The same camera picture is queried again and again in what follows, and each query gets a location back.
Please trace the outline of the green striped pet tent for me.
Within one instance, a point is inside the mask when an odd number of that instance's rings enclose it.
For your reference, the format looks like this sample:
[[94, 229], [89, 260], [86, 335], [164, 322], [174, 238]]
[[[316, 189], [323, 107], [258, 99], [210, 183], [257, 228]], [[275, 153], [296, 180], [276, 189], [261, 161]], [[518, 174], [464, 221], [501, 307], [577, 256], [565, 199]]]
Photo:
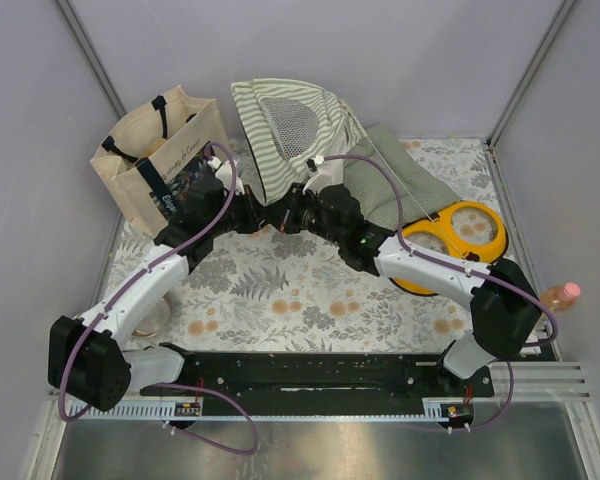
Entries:
[[308, 82], [234, 82], [231, 94], [261, 180], [263, 205], [308, 180], [308, 159], [347, 153], [366, 135], [343, 100]]

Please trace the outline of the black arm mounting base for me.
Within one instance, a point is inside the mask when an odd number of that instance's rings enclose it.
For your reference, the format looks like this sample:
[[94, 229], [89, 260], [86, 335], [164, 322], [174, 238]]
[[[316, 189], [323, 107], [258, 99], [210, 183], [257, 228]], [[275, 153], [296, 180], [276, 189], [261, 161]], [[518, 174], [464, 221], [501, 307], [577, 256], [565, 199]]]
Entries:
[[468, 380], [443, 370], [435, 354], [263, 353], [184, 351], [184, 366], [171, 386], [148, 386], [143, 396], [183, 396], [185, 387], [217, 390], [238, 403], [299, 392], [303, 398], [339, 397], [357, 401], [399, 398], [462, 402], [494, 395], [488, 368]]

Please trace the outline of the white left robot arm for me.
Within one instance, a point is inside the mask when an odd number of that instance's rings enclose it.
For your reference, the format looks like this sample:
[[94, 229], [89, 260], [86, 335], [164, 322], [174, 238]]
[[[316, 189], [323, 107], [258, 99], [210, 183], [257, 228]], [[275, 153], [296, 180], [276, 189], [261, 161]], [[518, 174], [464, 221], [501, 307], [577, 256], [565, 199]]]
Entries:
[[249, 188], [232, 177], [194, 182], [192, 206], [157, 236], [132, 273], [108, 296], [75, 318], [62, 316], [50, 330], [48, 381], [100, 411], [129, 392], [163, 383], [176, 395], [196, 386], [197, 372], [174, 347], [126, 350], [153, 307], [208, 256], [217, 237], [252, 233], [260, 225]]

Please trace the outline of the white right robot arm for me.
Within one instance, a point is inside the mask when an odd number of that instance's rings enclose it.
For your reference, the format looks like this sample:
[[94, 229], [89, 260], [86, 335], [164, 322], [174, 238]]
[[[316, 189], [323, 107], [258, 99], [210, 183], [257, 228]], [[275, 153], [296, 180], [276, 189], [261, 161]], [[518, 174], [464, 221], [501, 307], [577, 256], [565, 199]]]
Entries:
[[265, 207], [264, 217], [282, 233], [307, 230], [332, 243], [356, 271], [413, 282], [464, 307], [472, 331], [447, 348], [435, 371], [436, 386], [446, 395], [460, 394], [489, 363], [514, 359], [541, 317], [541, 303], [515, 262], [464, 261], [409, 243], [365, 220], [344, 185], [318, 195], [295, 186]]

